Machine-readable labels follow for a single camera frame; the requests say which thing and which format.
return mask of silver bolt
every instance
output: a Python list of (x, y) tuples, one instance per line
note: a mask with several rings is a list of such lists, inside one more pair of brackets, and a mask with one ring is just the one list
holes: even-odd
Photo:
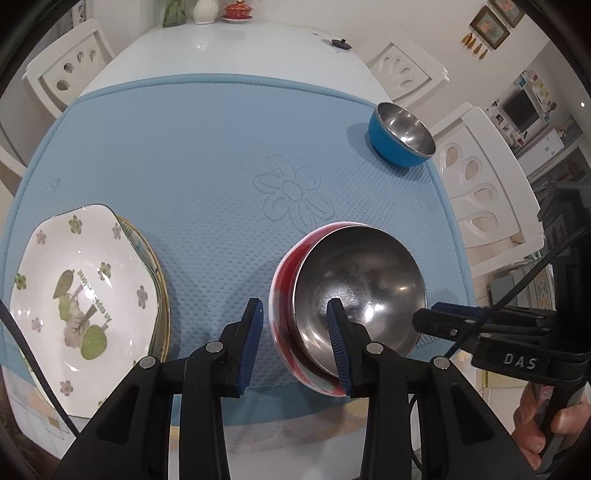
[(156, 365), (156, 359), (153, 356), (145, 356), (139, 361), (139, 365), (141, 368), (145, 368), (147, 370), (148, 368), (152, 368), (154, 365)]
[(365, 346), (365, 349), (369, 353), (373, 353), (375, 355), (379, 355), (384, 351), (384, 346), (381, 343), (371, 342)]
[(223, 343), (222, 342), (209, 342), (206, 346), (205, 346), (205, 350), (207, 350), (209, 353), (218, 353), (221, 352), (223, 349)]
[(433, 360), (433, 365), (435, 365), (440, 370), (447, 370), (449, 368), (449, 360), (444, 356), (438, 356), (435, 360)]

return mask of framed picture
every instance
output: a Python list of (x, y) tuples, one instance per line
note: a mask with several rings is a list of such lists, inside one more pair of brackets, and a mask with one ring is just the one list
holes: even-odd
[(470, 26), (485, 39), (493, 50), (499, 48), (509, 36), (507, 27), (488, 7), (482, 7)]
[(507, 23), (515, 28), (521, 19), (524, 17), (525, 12), (515, 5), (512, 0), (491, 0), (491, 4), (499, 11), (501, 16), (507, 20)]

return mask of blue tablecloth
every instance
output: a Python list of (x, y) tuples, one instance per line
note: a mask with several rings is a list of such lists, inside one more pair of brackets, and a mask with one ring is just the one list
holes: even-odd
[[(427, 300), (472, 304), (451, 204), (433, 164), (396, 168), (372, 149), (373, 105), (263, 77), (189, 75), (128, 83), (79, 98), (39, 146), (0, 249), (7, 303), (27, 239), (43, 220), (103, 203), (129, 219), (163, 264), (170, 358), (217, 339), (250, 297), (268, 301), (273, 272), (303, 235), (354, 220), (413, 254)], [(442, 353), (422, 339), (414, 356)], [(12, 339), (0, 362), (28, 378)], [(251, 388), (225, 404), (228, 423), (312, 413), (343, 400), (297, 383), (263, 331)]]

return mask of chair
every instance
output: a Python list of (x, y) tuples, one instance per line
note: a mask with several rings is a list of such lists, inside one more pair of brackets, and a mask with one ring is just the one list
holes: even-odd
[(91, 18), (31, 60), (22, 81), (57, 118), (114, 57), (99, 22)]
[(0, 235), (14, 194), (26, 171), (25, 165), (0, 147)]
[(355, 53), (396, 105), (411, 109), (449, 82), (447, 70), (414, 44), (402, 30), (393, 29), (378, 43), (367, 41)]
[(523, 243), (471, 267), (480, 277), (544, 246), (540, 206), (517, 159), (479, 108), (464, 103), (429, 129), (433, 162), (452, 200), (466, 248), (491, 245), (521, 234)]

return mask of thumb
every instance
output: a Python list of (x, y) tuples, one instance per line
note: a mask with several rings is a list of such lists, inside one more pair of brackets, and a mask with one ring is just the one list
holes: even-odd
[(560, 410), (552, 420), (550, 428), (554, 433), (579, 435), (587, 425), (589, 417), (591, 417), (590, 405), (575, 405)]

